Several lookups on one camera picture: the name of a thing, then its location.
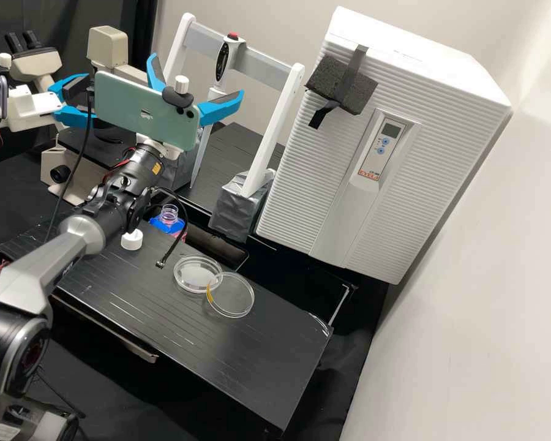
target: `petri dish lid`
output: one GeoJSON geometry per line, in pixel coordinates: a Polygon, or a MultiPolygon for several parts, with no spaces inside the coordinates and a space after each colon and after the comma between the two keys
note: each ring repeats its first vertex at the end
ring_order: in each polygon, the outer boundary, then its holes
{"type": "Polygon", "coordinates": [[[216,277],[220,284],[208,286],[206,299],[214,310],[225,317],[238,319],[245,317],[255,301],[253,288],[244,277],[237,273],[220,273],[216,277]]]}
{"type": "Polygon", "coordinates": [[[173,277],[180,287],[191,293],[203,294],[206,287],[215,289],[220,284],[219,263],[210,257],[190,255],[182,257],[173,267],[173,277]]]}

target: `black cable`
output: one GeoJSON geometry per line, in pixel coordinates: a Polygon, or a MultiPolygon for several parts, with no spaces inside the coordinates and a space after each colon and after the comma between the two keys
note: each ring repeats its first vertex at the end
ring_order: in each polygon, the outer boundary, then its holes
{"type": "Polygon", "coordinates": [[[182,230],[179,232],[178,237],[173,241],[173,244],[171,244],[169,250],[167,250],[167,253],[161,258],[161,260],[158,260],[155,262],[155,266],[158,268],[163,268],[165,266],[165,263],[167,262],[167,259],[169,256],[171,256],[171,253],[176,249],[176,246],[178,246],[180,239],[186,232],[186,227],[188,226],[188,212],[186,211],[186,208],[184,204],[182,204],[182,201],[178,198],[178,195],[176,195],[173,191],[165,188],[165,187],[156,187],[156,190],[161,191],[161,193],[164,193],[168,195],[169,197],[173,198],[179,205],[179,207],[182,209],[182,212],[184,213],[184,226],[182,230]]]}
{"type": "Polygon", "coordinates": [[[84,431],[84,429],[78,425],[78,431],[81,433],[81,436],[86,440],[86,441],[90,441],[90,438],[88,438],[88,435],[86,435],[86,432],[84,431]]]}
{"type": "Polygon", "coordinates": [[[51,391],[57,395],[59,397],[59,399],[61,401],[63,401],[65,404],[67,404],[67,406],[72,409],[75,413],[78,414],[78,418],[79,419],[83,419],[83,418],[86,418],[86,414],[84,412],[82,412],[80,409],[78,409],[77,407],[75,407],[71,402],[69,402],[68,400],[66,400],[66,398],[60,394],[59,392],[57,392],[55,390],[55,388],[53,386],[51,386],[47,380],[45,380],[45,377],[41,374],[41,371],[43,370],[43,368],[41,366],[39,366],[39,368],[37,369],[36,371],[36,376],[38,376],[38,378],[45,384],[45,386],[47,386],[49,389],[51,389],[51,391]]]}
{"type": "Polygon", "coordinates": [[[59,205],[61,204],[61,200],[63,199],[63,196],[66,194],[69,184],[72,182],[73,175],[75,171],[78,169],[78,166],[80,165],[81,158],[84,156],[84,150],[86,149],[86,145],[88,144],[88,135],[90,134],[90,126],[92,125],[92,97],[90,92],[86,92],[86,94],[88,95],[88,123],[86,124],[86,132],[84,133],[84,142],[81,145],[80,151],[78,152],[78,159],[76,159],[75,164],[73,165],[72,171],[69,174],[69,177],[67,178],[66,183],[63,185],[63,189],[61,193],[59,193],[59,197],[57,198],[57,203],[55,204],[55,208],[53,209],[53,214],[51,215],[51,221],[49,221],[49,228],[47,228],[47,236],[45,236],[45,241],[43,243],[47,243],[47,241],[49,240],[49,235],[51,234],[51,229],[53,229],[53,223],[55,222],[55,218],[57,217],[57,212],[59,211],[59,205]]]}

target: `black backdrop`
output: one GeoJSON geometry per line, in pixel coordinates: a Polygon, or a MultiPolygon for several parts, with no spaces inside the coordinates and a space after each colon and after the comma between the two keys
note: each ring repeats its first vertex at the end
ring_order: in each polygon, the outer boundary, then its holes
{"type": "MultiPolygon", "coordinates": [[[[22,41],[22,32],[32,29],[44,45],[59,51],[63,66],[53,75],[55,80],[92,72],[86,58],[89,28],[110,25],[127,33],[129,63],[144,69],[156,7],[157,0],[0,0],[0,52],[9,52],[6,32],[16,32],[22,41]]],[[[15,134],[3,130],[2,135],[0,160],[47,141],[54,132],[44,127],[15,134]]]]}

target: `white appliance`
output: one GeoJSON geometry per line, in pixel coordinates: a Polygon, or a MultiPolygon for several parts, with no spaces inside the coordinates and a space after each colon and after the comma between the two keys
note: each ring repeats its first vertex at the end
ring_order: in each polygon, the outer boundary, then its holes
{"type": "Polygon", "coordinates": [[[315,130],[326,99],[304,94],[256,233],[324,262],[397,284],[511,104],[470,55],[338,7],[324,55],[379,84],[364,111],[336,108],[315,130]]]}

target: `white knob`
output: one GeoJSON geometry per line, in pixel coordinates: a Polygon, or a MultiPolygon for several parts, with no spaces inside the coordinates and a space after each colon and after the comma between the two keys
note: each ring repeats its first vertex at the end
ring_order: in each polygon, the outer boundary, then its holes
{"type": "Polygon", "coordinates": [[[184,75],[176,75],[176,84],[173,86],[175,91],[179,94],[188,93],[188,86],[190,85],[190,80],[184,75]]]}
{"type": "Polygon", "coordinates": [[[143,232],[138,228],[132,233],[121,236],[121,247],[128,251],[136,251],[143,245],[143,232]]]}
{"type": "Polygon", "coordinates": [[[9,69],[12,66],[12,55],[2,52],[0,54],[0,67],[9,69]]]}

